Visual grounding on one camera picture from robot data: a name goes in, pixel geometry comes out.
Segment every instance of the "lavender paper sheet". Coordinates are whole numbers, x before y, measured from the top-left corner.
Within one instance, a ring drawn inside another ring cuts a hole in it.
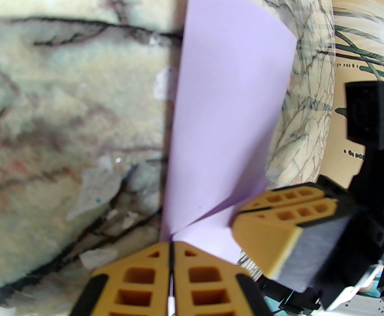
[[[234,262],[240,248],[228,223],[239,202],[267,185],[269,145],[295,49],[288,28],[249,0],[189,0],[162,241],[208,250],[225,235],[211,253]]]

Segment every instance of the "marble-patterned surface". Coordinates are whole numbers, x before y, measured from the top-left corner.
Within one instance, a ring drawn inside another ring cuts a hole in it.
[[[332,110],[331,1],[253,1],[298,38],[270,185],[314,180]],[[66,314],[89,274],[83,251],[122,257],[157,240],[186,2],[0,0],[0,303],[18,315]],[[67,221],[82,170],[103,155],[120,192]]]

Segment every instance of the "purple paper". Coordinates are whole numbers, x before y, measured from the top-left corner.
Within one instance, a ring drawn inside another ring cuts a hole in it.
[[[224,209],[264,191],[269,145],[295,48],[288,28],[249,0],[189,0],[163,241],[201,219],[202,233],[190,229],[199,247],[211,225],[228,227],[234,209]],[[187,242],[183,232],[175,239]]]

